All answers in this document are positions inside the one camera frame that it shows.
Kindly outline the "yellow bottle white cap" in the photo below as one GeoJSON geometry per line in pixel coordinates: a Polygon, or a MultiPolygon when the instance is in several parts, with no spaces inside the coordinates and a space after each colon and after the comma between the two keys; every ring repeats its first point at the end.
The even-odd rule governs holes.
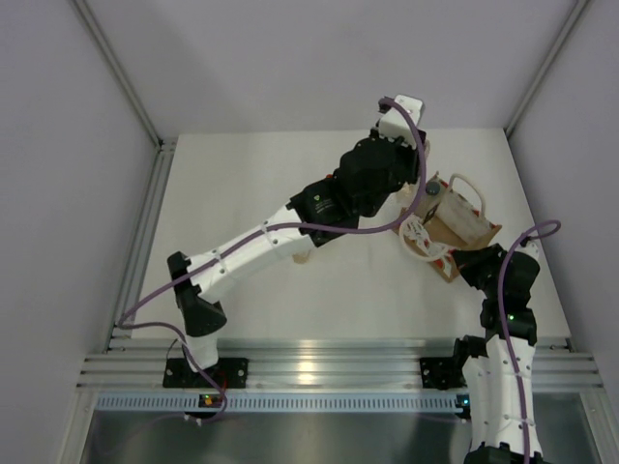
{"type": "Polygon", "coordinates": [[[418,184],[405,183],[396,193],[396,201],[403,209],[408,209],[411,205],[417,207],[425,196],[424,189],[418,184]]]}

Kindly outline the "burlap watermelon canvas bag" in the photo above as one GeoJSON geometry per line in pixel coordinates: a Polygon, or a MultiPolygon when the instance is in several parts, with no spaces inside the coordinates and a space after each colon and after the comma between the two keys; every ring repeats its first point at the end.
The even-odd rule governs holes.
{"type": "Polygon", "coordinates": [[[449,191],[458,193],[492,226],[490,233],[471,244],[466,244],[458,237],[436,213],[429,221],[422,222],[414,211],[400,225],[393,228],[405,253],[417,261],[429,264],[446,282],[452,282],[459,276],[453,253],[456,250],[478,250],[487,247],[502,226],[486,217],[486,199],[481,190],[466,176],[455,173],[448,180],[444,180],[436,173],[429,178],[431,179],[441,181],[444,186],[442,196],[449,191]]]}

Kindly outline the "pale bottle white cap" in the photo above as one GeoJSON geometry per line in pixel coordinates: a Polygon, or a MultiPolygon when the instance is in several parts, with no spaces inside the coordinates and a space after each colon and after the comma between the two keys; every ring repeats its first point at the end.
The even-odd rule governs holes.
{"type": "Polygon", "coordinates": [[[292,255],[292,259],[295,264],[302,265],[302,264],[306,264],[309,262],[310,256],[311,256],[311,251],[306,250],[306,251],[300,251],[300,252],[294,253],[292,255]]]}

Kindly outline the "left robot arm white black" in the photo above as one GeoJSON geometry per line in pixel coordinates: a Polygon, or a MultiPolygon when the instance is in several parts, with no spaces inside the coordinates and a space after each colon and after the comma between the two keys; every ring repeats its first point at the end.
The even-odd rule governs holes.
{"type": "Polygon", "coordinates": [[[332,174],[304,187],[248,233],[202,254],[170,255],[187,377],[200,387],[218,377],[218,333],[227,322],[221,300],[229,290],[281,259],[359,232],[361,218],[374,217],[391,194],[417,183],[419,163],[413,138],[372,131],[341,156],[332,174]]]}

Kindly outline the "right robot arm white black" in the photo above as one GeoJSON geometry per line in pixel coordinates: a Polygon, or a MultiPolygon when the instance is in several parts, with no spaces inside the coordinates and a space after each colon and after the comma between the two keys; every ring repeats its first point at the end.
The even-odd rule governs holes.
{"type": "Polygon", "coordinates": [[[472,441],[466,463],[543,463],[532,394],[537,323],[528,306],[540,272],[536,244],[521,241],[512,252],[501,246],[456,251],[462,278],[484,293],[483,337],[455,344],[452,376],[469,392],[472,441]]]}

